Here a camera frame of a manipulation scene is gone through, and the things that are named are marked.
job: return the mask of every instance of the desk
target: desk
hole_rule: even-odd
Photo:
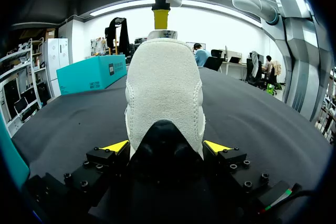
[[[240,147],[273,184],[284,180],[315,189],[332,151],[322,134],[290,106],[247,83],[206,68],[199,73],[204,139]],[[77,169],[93,147],[128,139],[125,87],[126,76],[104,90],[62,95],[28,120],[13,142],[26,158],[30,176],[48,172],[62,182],[63,174]],[[282,216],[292,217],[306,200],[294,200]],[[113,195],[107,193],[90,214],[112,222],[117,214],[112,203]]]
[[[247,69],[247,66],[246,64],[241,64],[241,63],[231,63],[231,62],[227,62],[227,61],[223,61],[222,63],[222,66],[225,65],[225,74],[228,75],[228,72],[229,72],[229,66],[231,67],[239,67],[240,68],[240,76],[237,76],[232,74],[230,75],[231,77],[233,78],[236,78],[236,79],[241,79],[241,80],[245,80],[246,79],[246,75],[244,75],[244,70]]]

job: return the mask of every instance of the yellow tab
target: yellow tab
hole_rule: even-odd
[[[114,151],[114,152],[118,152],[120,151],[121,148],[124,147],[124,145],[126,145],[129,141],[128,140],[125,140],[125,141],[122,141],[120,143],[117,143],[117,144],[112,144],[110,146],[107,146],[107,147],[104,147],[104,148],[100,148],[102,150],[106,150],[106,149],[109,149],[110,151]]]
[[[215,144],[213,142],[210,142],[208,140],[205,140],[204,143],[206,143],[215,153],[221,152],[223,150],[232,150],[232,148],[220,145],[220,144]]]
[[[169,10],[154,10],[153,12],[155,29],[167,29]]]

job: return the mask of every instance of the shelving unit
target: shelving unit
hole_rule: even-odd
[[[9,70],[9,71],[7,71],[7,72],[5,72],[5,73],[3,73],[3,74],[0,76],[0,82],[2,82],[3,80],[5,80],[6,78],[8,78],[9,76],[15,74],[16,72],[18,72],[18,71],[20,71],[21,69],[26,68],[26,67],[28,67],[28,66],[30,66],[30,65],[31,65],[31,62],[28,61],[28,62],[26,62],[26,63],[23,63],[23,64],[21,64],[21,65],[19,65],[19,66],[17,66],[17,67],[12,68],[11,70]]]
[[[37,69],[37,70],[34,70],[34,73],[37,73],[37,72],[40,72],[40,71],[44,71],[44,70],[46,70],[45,67],[44,67],[44,68]]]
[[[37,70],[34,70],[34,64],[33,62],[35,62],[36,60],[36,57],[39,57],[39,59],[41,60],[40,62],[43,61],[43,53],[44,53],[44,39],[41,38],[40,40],[32,40],[30,39],[28,41],[28,44],[30,44],[30,47],[28,49],[25,49],[25,50],[21,50],[21,51],[18,51],[18,52],[15,52],[13,54],[10,54],[10,55],[7,55],[3,58],[0,59],[0,63],[9,63],[9,61],[13,61],[13,60],[16,60],[20,57],[26,57],[26,61],[24,63],[21,63],[19,65],[16,65],[14,68],[12,68],[11,70],[3,73],[2,75],[0,75],[0,83],[2,84],[2,82],[6,81],[7,79],[9,78],[12,78],[13,75],[17,72],[19,72],[20,70],[23,70],[24,68],[27,68],[27,71],[31,72],[31,80],[29,79],[30,76],[28,75],[28,80],[29,80],[29,83],[32,82],[33,85],[31,87],[29,87],[27,90],[29,89],[34,89],[34,93],[35,93],[35,96],[36,96],[36,99],[31,102],[30,104],[28,104],[28,106],[24,109],[24,111],[22,111],[20,113],[23,114],[26,110],[28,110],[29,108],[31,108],[34,104],[37,104],[38,105],[38,108],[41,109],[42,106],[41,106],[41,100],[40,100],[40,97],[39,97],[39,94],[38,94],[38,90],[37,90],[37,75],[39,76],[43,76],[43,78],[40,78],[43,82],[45,81],[46,82],[46,85],[48,87],[48,90],[49,90],[49,94],[51,94],[51,91],[50,91],[50,86],[49,86],[49,81],[48,81],[48,75],[47,75],[47,72],[46,72],[46,67],[43,67],[43,68],[39,68]],[[36,53],[33,53],[34,52],[34,49],[36,47],[40,47],[39,50],[37,50],[38,52]],[[3,96],[4,96],[4,102],[5,104],[6,103],[6,97],[5,97],[5,94],[3,93]],[[10,135],[10,137],[13,137],[13,135],[21,128],[21,126],[23,125],[23,123],[21,122],[20,120],[20,115],[16,115],[15,117],[11,117],[9,115],[9,112],[8,112],[8,107],[6,105],[6,108],[7,108],[7,114],[8,114],[8,117],[7,120],[5,120],[5,116],[4,116],[4,108],[2,108],[2,106],[0,106],[0,112],[1,112],[1,116],[5,122],[5,125],[6,125],[6,129]]]
[[[39,40],[33,40],[32,41],[32,50],[33,50],[33,46],[41,46],[41,51],[40,52],[37,52],[35,54],[32,54],[31,56],[31,61],[33,61],[33,57],[41,57],[40,58],[40,62],[45,62],[44,60],[44,38],[41,38]],[[34,68],[31,69],[31,75],[34,76],[34,78],[36,78],[36,74],[37,73],[42,73],[44,72],[44,76],[45,76],[45,79],[46,79],[46,84],[47,84],[47,87],[48,87],[48,90],[49,90],[49,94],[50,94],[50,97],[52,97],[51,95],[51,89],[50,89],[50,86],[49,86],[49,78],[48,78],[48,74],[46,72],[47,68],[46,67],[43,67],[43,68],[39,68],[39,69],[36,69],[34,70]]]

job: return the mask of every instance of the white refrigerator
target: white refrigerator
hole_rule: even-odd
[[[52,97],[58,97],[61,92],[56,70],[69,65],[68,39],[47,39],[44,42],[44,58],[51,95]]]

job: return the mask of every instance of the teal box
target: teal box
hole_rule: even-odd
[[[56,73],[62,95],[105,89],[127,74],[125,55],[96,56]]]

